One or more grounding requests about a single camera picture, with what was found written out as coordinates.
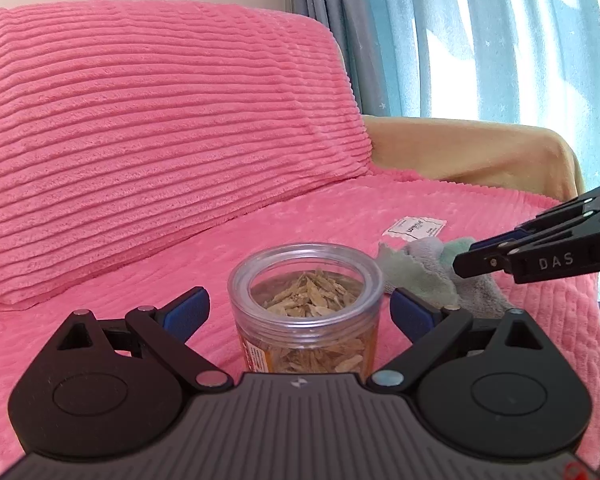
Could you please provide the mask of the grey green microfibre cloth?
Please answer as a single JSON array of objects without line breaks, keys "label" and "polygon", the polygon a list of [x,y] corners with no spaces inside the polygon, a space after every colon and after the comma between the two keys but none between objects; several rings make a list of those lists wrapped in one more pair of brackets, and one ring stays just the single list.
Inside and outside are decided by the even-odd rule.
[{"label": "grey green microfibre cloth", "polygon": [[437,309],[461,307],[476,318],[501,318],[513,305],[491,275],[461,278],[453,261],[475,243],[471,237],[442,242],[437,237],[394,247],[378,244],[375,259],[385,279],[385,292],[405,288]]}]

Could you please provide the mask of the clear jar with orange label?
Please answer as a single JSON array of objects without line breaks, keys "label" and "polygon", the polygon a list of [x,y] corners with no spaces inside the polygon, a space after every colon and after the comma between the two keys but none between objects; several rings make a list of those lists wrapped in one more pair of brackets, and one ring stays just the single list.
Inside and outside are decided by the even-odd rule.
[{"label": "clear jar with orange label", "polygon": [[270,248],[239,263],[227,290],[250,372],[370,374],[385,289],[364,252],[327,243]]}]

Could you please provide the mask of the blue grey curtain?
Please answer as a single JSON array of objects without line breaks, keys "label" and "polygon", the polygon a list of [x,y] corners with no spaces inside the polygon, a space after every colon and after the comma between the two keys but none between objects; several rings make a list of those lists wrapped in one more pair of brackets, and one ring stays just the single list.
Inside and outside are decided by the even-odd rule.
[{"label": "blue grey curtain", "polygon": [[600,185],[600,0],[291,0],[335,36],[364,114],[557,132]]}]

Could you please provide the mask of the white fabric label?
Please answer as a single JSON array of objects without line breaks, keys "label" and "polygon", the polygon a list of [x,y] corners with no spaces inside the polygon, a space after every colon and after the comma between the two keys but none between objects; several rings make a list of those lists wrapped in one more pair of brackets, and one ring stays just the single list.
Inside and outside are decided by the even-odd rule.
[{"label": "white fabric label", "polygon": [[400,240],[421,240],[426,237],[437,237],[445,226],[445,220],[428,217],[404,217],[396,220],[382,235],[400,238]]}]

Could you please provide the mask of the pink corduroy back cushion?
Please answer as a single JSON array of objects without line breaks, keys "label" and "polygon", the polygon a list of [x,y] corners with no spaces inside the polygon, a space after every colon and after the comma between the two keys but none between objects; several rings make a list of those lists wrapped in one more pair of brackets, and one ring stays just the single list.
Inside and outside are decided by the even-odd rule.
[{"label": "pink corduroy back cushion", "polygon": [[0,308],[370,171],[332,33],[191,1],[0,9]]}]

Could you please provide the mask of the pink corduroy seat cover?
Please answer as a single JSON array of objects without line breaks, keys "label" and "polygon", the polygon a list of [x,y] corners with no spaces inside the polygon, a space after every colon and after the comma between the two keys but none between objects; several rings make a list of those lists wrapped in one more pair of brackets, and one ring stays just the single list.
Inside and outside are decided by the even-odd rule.
[{"label": "pink corduroy seat cover", "polygon": [[[160,307],[199,285],[211,297],[211,315],[189,344],[237,378],[244,370],[227,279],[253,252],[299,243],[327,242],[358,248],[375,257],[396,220],[425,217],[445,221],[439,237],[476,240],[513,229],[553,207],[556,200],[505,188],[414,180],[372,174],[273,204],[198,233],[163,252],[74,286],[26,310],[0,309],[0,474],[22,455],[7,416],[12,388],[50,335],[76,309],[98,318],[122,318],[136,306]],[[579,456],[600,464],[600,309],[597,278],[516,285],[493,275],[503,295],[526,309],[578,372],[593,400],[593,415]]]}]

